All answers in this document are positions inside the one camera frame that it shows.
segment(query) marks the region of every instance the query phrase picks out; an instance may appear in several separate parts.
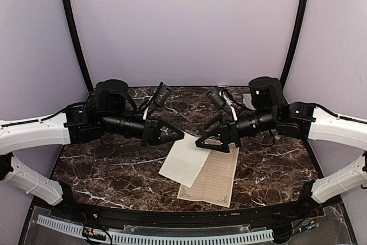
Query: white wall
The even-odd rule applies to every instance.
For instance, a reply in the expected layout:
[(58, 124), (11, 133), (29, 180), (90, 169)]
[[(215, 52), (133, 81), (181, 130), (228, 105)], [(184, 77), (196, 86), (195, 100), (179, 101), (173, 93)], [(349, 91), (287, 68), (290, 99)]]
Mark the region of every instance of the white wall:
[[(335, 112), (367, 119), (367, 0), (308, 0), (285, 94), (289, 101), (317, 102)], [(362, 151), (312, 142), (325, 175)], [(367, 244), (367, 192), (343, 196), (359, 244)]]
[[(87, 95), (61, 0), (0, 0), (0, 119), (54, 113)], [(15, 152), (49, 176), (59, 146)], [(0, 244), (18, 244), (32, 197), (0, 182)]]
[(92, 81), (243, 85), (280, 77), (299, 0), (72, 0)]

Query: marble tabletop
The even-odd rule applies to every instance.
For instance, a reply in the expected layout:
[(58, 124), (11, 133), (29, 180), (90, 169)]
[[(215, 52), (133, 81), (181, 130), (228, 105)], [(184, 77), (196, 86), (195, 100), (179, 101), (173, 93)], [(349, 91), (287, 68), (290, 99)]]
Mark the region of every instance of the marble tabletop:
[[(219, 111), (207, 98), (207, 87), (175, 87), (156, 114), (189, 134)], [(247, 87), (229, 89), (241, 102)], [(155, 88), (130, 88), (137, 104)], [(271, 136), (255, 140), (268, 143)], [(253, 208), (295, 201), (302, 185), (317, 178), (311, 159), (297, 139), (281, 137), (273, 147), (243, 138), (230, 208), (177, 199), (179, 184), (158, 174), (172, 143), (143, 147), (138, 139), (106, 134), (102, 140), (64, 147), (53, 180), (69, 184), (78, 202), (142, 211), (199, 212)]]

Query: white perforated rail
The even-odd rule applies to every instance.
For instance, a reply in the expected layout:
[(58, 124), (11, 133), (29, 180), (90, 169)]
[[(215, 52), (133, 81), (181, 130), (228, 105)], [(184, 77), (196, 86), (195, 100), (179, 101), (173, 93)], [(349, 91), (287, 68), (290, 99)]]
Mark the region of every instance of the white perforated rail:
[[(51, 217), (39, 215), (37, 224), (44, 227), (62, 232), (66, 235), (83, 238), (81, 233), (83, 226), (81, 224), (73, 224), (70, 222), (61, 221)], [(96, 233), (106, 236), (102, 231), (95, 230)], [(273, 230), (265, 230), (258, 232), (249, 232), (238, 235), (221, 235), (208, 237), (164, 237), (164, 236), (145, 236), (145, 235), (130, 235), (119, 232), (108, 232), (113, 244), (132, 244), (132, 245), (242, 245), (256, 244), (260, 242), (272, 241)]]

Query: black pole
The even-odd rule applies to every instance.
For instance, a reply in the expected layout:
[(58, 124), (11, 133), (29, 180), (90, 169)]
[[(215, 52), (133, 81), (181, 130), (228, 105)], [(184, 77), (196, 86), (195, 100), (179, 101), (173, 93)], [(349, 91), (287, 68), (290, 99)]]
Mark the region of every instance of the black pole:
[(64, 4), (65, 15), (68, 21), (71, 40), (74, 45), (74, 50), (75, 50), (76, 58), (78, 59), (81, 74), (83, 75), (83, 79), (84, 79), (85, 85), (87, 86), (88, 91), (92, 92), (93, 84), (92, 84), (91, 76), (89, 75), (89, 72), (88, 72), (87, 65), (85, 63), (83, 51), (81, 50), (78, 32), (76, 30), (75, 20), (73, 16), (73, 10), (71, 8), (71, 2), (70, 0), (63, 0), (63, 4)]
[(299, 3), (298, 3), (298, 10), (297, 10), (296, 21), (294, 23), (292, 39), (289, 45), (286, 62), (284, 63), (282, 76), (280, 77), (280, 83), (282, 84), (283, 88), (286, 85), (286, 81), (287, 81), (289, 72), (291, 70), (294, 53), (296, 52), (298, 38), (299, 38), (299, 34), (300, 34), (301, 27), (302, 27), (302, 22), (303, 22), (304, 11), (306, 10), (306, 3), (307, 3), (307, 0), (299, 0)]

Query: brown marble surface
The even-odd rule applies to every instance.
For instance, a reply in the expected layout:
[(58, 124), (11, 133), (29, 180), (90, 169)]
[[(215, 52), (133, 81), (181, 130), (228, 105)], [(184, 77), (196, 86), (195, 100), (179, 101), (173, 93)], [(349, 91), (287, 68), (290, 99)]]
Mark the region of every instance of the brown marble surface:
[[(207, 87), (177, 87), (166, 106), (157, 110), (164, 120), (190, 134), (219, 113), (205, 92)], [(131, 88), (139, 104), (155, 88)], [(242, 100), (246, 87), (230, 88)], [(255, 140), (268, 143), (269, 134)], [(77, 201), (143, 211), (220, 211), (253, 208), (294, 201), (302, 185), (317, 178), (302, 142), (281, 137), (273, 147), (261, 147), (243, 138), (230, 208), (177, 199), (179, 184), (159, 175), (172, 144), (140, 146), (121, 136), (106, 134), (102, 141), (66, 146), (53, 179), (69, 184)]]

